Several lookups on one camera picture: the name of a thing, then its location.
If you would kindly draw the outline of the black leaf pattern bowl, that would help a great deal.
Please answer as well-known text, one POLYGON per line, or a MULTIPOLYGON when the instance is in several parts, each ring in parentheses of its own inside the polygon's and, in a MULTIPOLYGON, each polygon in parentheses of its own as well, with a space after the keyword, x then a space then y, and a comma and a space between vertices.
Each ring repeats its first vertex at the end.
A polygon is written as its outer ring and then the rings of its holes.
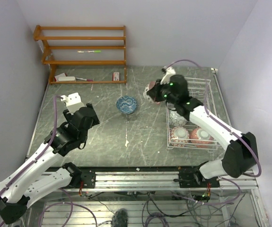
POLYGON ((169 111, 169 124, 175 126, 175 127, 181 127, 186 125, 187 120, 180 116, 176 111, 169 111))

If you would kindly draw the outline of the white bowl red diamond outside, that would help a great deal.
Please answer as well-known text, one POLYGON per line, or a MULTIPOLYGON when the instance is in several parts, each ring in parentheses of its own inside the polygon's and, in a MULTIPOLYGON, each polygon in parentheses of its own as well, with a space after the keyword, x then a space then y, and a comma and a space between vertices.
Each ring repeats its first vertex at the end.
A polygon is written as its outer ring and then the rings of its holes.
POLYGON ((185 147, 190 134, 184 127, 174 127, 169 132, 169 145, 174 147, 185 147))

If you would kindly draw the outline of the red diamond pattern bowl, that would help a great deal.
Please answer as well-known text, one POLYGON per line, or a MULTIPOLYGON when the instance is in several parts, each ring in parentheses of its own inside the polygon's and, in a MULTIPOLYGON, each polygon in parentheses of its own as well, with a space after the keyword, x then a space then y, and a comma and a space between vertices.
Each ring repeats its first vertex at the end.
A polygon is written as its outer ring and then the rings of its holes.
POLYGON ((190 146, 194 148, 213 149, 217 147, 214 138, 203 128, 197 127, 190 132, 190 146))

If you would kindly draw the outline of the blue swirl pattern bowl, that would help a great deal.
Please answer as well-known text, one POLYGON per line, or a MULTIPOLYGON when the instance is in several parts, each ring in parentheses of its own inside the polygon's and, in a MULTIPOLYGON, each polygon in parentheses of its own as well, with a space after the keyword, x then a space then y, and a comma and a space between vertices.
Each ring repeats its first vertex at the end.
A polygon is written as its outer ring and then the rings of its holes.
POLYGON ((131 96, 121 96, 116 101, 116 107, 123 114, 132 114, 137 108, 137 101, 131 96))

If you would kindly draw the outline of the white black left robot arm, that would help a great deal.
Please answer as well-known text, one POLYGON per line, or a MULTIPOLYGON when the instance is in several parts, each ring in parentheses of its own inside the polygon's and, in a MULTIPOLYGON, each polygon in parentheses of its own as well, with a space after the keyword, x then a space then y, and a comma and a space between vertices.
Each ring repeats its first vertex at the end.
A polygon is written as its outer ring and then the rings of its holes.
POLYGON ((39 179, 70 151, 84 148, 88 130, 100 123, 91 103, 82 105, 74 113, 64 110, 63 115, 66 122, 53 129, 37 151, 0 182, 0 217, 5 224, 16 222, 36 201, 51 192, 80 184, 81 171, 72 162, 64 164, 51 176, 39 179))

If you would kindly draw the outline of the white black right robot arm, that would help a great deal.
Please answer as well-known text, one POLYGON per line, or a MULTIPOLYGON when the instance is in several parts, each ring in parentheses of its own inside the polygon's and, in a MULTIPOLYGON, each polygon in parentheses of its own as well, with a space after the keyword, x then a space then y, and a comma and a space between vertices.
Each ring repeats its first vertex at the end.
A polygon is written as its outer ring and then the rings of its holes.
POLYGON ((146 94, 154 102, 173 104, 176 112, 206 131, 225 150, 224 157, 208 161, 198 166, 193 175, 193 182, 204 187, 210 178, 229 175, 238 178, 253 166, 258 166, 258 177, 261 165, 258 160, 257 143, 254 134, 242 133, 212 114, 197 98, 189 95, 187 80, 182 75, 165 75, 158 79, 146 94))

